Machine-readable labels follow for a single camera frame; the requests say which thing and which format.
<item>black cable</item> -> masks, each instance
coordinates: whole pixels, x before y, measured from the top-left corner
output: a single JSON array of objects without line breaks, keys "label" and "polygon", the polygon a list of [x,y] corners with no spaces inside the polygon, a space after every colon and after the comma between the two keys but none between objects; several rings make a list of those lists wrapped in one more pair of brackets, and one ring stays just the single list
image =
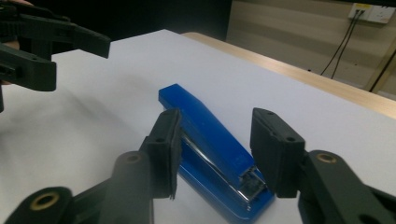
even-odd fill
[{"label": "black cable", "polygon": [[334,71],[332,72],[332,77],[331,77],[331,79],[333,79],[334,76],[335,76],[335,72],[337,71],[338,64],[339,64],[340,61],[341,61],[341,57],[342,57],[343,54],[344,54],[344,50],[345,50],[346,47],[347,47],[347,43],[349,42],[349,39],[350,39],[350,37],[352,36],[353,30],[355,29],[356,23],[358,23],[358,20],[359,20],[359,18],[361,17],[361,14],[363,14],[363,12],[364,12],[364,11],[360,11],[358,18],[356,18],[356,20],[353,22],[353,25],[352,25],[352,28],[350,29],[349,36],[348,36],[348,38],[347,38],[347,40],[346,40],[346,43],[345,43],[343,49],[341,50],[340,55],[338,56],[337,64],[336,64],[335,67],[334,67]]},{"label": "black cable", "polygon": [[347,39],[347,36],[349,34],[350,29],[353,26],[353,23],[355,22],[355,20],[357,19],[357,16],[359,15],[359,10],[356,10],[355,15],[353,16],[352,21],[349,24],[349,27],[346,30],[346,35],[343,38],[343,41],[341,41],[340,45],[338,46],[338,49],[335,51],[334,55],[332,56],[332,59],[329,61],[329,63],[326,65],[326,67],[323,69],[323,71],[320,73],[321,76],[323,76],[324,72],[327,70],[327,68],[330,66],[330,64],[332,64],[332,60],[334,60],[335,56],[338,53],[338,50],[340,50],[340,48],[343,46],[344,41]]}]

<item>power cable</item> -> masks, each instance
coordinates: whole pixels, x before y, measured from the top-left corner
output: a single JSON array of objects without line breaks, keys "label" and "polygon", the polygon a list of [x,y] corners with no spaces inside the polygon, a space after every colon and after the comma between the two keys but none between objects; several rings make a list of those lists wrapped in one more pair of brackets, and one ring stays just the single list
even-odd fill
[{"label": "power cable", "polygon": [[346,30],[346,34],[345,34],[345,36],[343,38],[343,41],[341,41],[340,45],[338,46],[337,50],[335,51],[334,55],[332,56],[332,59],[329,61],[329,63],[326,65],[326,67],[323,69],[323,71],[320,73],[321,76],[323,76],[324,72],[329,68],[330,64],[332,64],[332,60],[334,60],[335,56],[338,53],[338,50],[340,50],[340,48],[343,46],[344,41],[346,41],[347,36],[349,34],[349,31],[351,30],[351,28],[352,28],[355,20],[357,19],[358,15],[359,15],[359,10],[356,10],[355,15],[353,16],[353,19],[350,22],[349,27]]}]

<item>brass insert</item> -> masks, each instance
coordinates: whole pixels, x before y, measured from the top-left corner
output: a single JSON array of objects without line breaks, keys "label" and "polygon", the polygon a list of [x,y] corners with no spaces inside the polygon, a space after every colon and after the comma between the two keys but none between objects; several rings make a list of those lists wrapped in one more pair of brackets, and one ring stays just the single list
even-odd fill
[{"label": "brass insert", "polygon": [[55,191],[41,194],[36,197],[30,204],[30,209],[40,211],[56,204],[59,200],[59,194]]},{"label": "brass insert", "polygon": [[326,153],[319,153],[317,155],[317,159],[320,161],[323,161],[323,162],[327,162],[327,163],[336,163],[337,162],[337,159],[334,156],[326,154]]}]

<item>wall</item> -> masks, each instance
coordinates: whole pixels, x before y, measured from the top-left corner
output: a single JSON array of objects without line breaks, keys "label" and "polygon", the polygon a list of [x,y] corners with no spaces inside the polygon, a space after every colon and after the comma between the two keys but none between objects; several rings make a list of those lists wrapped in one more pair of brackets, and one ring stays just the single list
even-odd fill
[{"label": "wall", "polygon": [[[347,32],[351,8],[330,0],[234,0],[227,42],[320,74]],[[358,22],[334,79],[363,88],[395,37],[395,16],[386,25]]]}]

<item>white table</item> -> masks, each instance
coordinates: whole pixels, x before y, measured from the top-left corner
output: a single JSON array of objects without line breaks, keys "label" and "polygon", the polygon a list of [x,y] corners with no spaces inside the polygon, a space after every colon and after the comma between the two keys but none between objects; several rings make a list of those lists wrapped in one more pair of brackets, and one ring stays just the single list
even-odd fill
[{"label": "white table", "polygon": [[[160,31],[114,42],[108,60],[55,55],[58,89],[5,86],[0,114],[0,222],[31,193],[65,186],[76,195],[138,150],[163,111],[158,90],[180,84],[248,149],[251,111],[276,112],[306,149],[343,157],[361,180],[396,195],[396,120],[182,35]],[[258,223],[301,223],[296,199],[276,200]],[[156,223],[226,223],[187,183],[155,200]]]}]

